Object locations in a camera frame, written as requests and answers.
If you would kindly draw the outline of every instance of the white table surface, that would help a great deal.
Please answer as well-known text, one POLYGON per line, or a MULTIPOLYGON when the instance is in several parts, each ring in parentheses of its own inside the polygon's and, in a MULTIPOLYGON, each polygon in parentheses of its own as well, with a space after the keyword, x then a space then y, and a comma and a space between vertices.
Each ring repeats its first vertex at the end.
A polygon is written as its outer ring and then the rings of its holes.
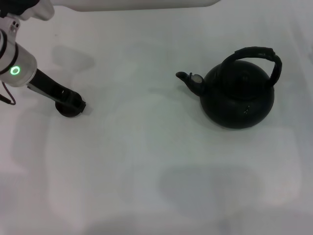
POLYGON ((24 22, 18 42, 88 108, 68 119, 10 88, 17 105, 0 103, 0 234, 311 235, 312 64, 291 13, 279 0, 223 0, 56 7, 46 23, 24 22), (248 46, 273 47, 283 61, 275 104, 261 124, 225 130, 175 73, 205 75, 248 46))

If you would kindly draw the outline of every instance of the green led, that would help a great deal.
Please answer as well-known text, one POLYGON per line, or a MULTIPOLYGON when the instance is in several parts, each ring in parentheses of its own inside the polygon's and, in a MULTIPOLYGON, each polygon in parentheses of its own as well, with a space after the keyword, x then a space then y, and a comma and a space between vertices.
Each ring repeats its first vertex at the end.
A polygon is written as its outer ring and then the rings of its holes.
POLYGON ((19 66, 14 66, 11 68, 11 74, 12 75, 18 75, 20 73, 21 69, 19 66))

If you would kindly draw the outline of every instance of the black kettle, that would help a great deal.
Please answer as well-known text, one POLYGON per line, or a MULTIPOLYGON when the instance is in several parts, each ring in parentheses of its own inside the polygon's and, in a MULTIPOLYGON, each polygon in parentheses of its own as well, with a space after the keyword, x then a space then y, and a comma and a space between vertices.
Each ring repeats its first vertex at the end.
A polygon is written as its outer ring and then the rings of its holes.
POLYGON ((274 85, 282 72, 282 61, 273 49, 246 47, 236 51, 203 79, 200 75, 178 72, 197 96, 205 113, 217 124, 232 129, 252 127, 261 122, 274 104, 274 85), (262 58, 275 62, 271 77, 243 58, 262 58))

